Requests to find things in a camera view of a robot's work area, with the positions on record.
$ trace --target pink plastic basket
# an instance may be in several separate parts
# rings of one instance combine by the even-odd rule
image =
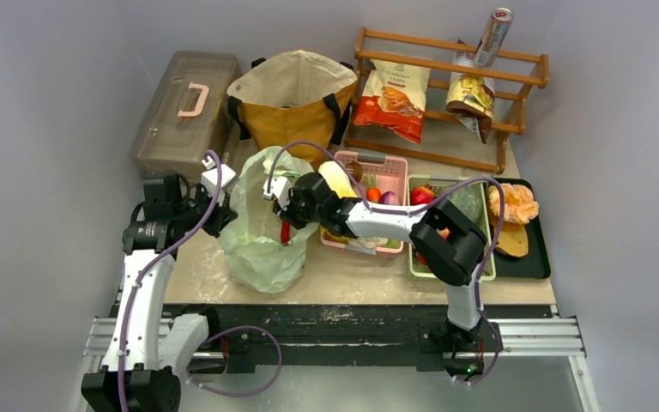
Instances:
[[[383,193],[386,191],[394,191],[398,194],[401,205],[405,206],[406,197],[404,194],[406,191],[406,184],[408,183],[408,161],[402,157],[358,153],[345,150],[335,153],[335,157],[337,160],[344,163],[345,166],[353,161],[360,163],[362,165],[363,175],[375,175],[375,187]],[[326,234],[323,234],[321,238],[322,243],[329,247],[345,251],[358,251],[370,255],[400,253],[404,246],[403,242],[400,242],[398,247],[366,249],[364,247],[345,245],[334,241],[332,238],[328,238]]]

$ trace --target red pepper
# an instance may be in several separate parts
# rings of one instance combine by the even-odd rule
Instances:
[[[281,244],[286,246],[289,244],[289,222],[283,221],[281,223]]]

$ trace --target silver can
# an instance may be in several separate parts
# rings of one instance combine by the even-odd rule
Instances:
[[[476,47],[474,63],[477,66],[488,67],[493,64],[513,19],[514,14],[511,13],[511,10],[503,7],[494,9],[487,23],[487,28],[484,30],[481,40],[479,40],[479,46]]]

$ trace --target dark green tray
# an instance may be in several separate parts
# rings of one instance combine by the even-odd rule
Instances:
[[[499,183],[527,186],[534,192],[532,185],[526,180],[496,179]],[[527,236],[529,237],[529,254],[525,257],[511,257],[500,251],[495,251],[493,253],[493,260],[496,263],[496,276],[545,279],[552,274],[552,268],[549,266],[547,247],[544,245],[544,235],[541,232],[539,216],[528,225],[525,225],[524,230],[527,231]]]

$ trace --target wooden rack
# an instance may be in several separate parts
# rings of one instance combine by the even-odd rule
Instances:
[[[436,161],[436,162],[446,163],[460,167],[471,167],[474,169],[480,169],[492,173],[502,173],[504,171],[506,166],[506,142],[509,139],[509,134],[514,133],[517,135],[521,135],[522,133],[524,133],[524,129],[526,128],[527,98],[529,97],[529,92],[531,91],[532,87],[537,86],[538,88],[544,88],[549,82],[549,61],[547,59],[546,54],[541,54],[537,56],[533,54],[518,53],[515,51],[504,51],[504,50],[499,51],[500,58],[520,60],[534,64],[535,67],[534,70],[532,70],[532,74],[526,76],[526,75],[519,75],[516,73],[504,72],[500,70],[481,69],[476,67],[464,67],[458,64],[437,62],[425,58],[412,58],[412,57],[402,56],[399,54],[393,54],[388,52],[371,51],[365,49],[366,38],[384,39],[394,42],[408,43],[411,45],[423,45],[423,46],[436,47],[436,48],[455,50],[461,52],[475,52],[476,50],[476,48],[473,47],[472,45],[463,45],[460,43],[453,43],[450,41],[443,41],[443,40],[423,39],[420,37],[405,36],[402,34],[377,32],[373,30],[367,30],[365,27],[363,27],[360,30],[360,36],[357,39],[357,46],[355,47],[354,50],[354,56],[355,58],[357,58],[357,63],[358,63],[357,67],[358,67],[359,76],[368,76],[370,74],[371,70],[365,67],[365,61],[370,59],[375,59],[375,60],[384,60],[387,62],[394,62],[394,63],[412,64],[414,66],[427,67],[430,69],[455,71],[458,73],[464,73],[469,75],[491,77],[493,79],[521,83],[522,86],[519,92],[516,94],[502,92],[502,91],[498,91],[495,93],[496,99],[512,100],[513,102],[509,114],[506,116],[504,122],[492,123],[492,130],[496,130],[496,142],[497,142],[496,164],[482,163],[479,161],[469,161],[469,160],[458,159],[455,157],[449,157],[441,154],[427,153],[420,150],[400,148],[390,144],[382,144],[382,143],[366,142],[366,141],[358,140],[354,138],[354,130],[357,128],[351,128],[349,137],[346,139],[346,144],[348,146],[377,150],[385,153],[392,153],[394,155],[425,159],[428,161]],[[428,82],[428,87],[431,88],[442,88],[447,90],[449,86],[450,84],[448,82],[439,82],[434,80]],[[352,100],[352,104],[355,109],[357,108],[357,105],[360,101],[361,93],[362,93],[362,87],[358,86],[357,92]],[[444,122],[460,123],[455,116],[453,116],[448,112],[428,110],[426,111],[425,117],[441,120]]]

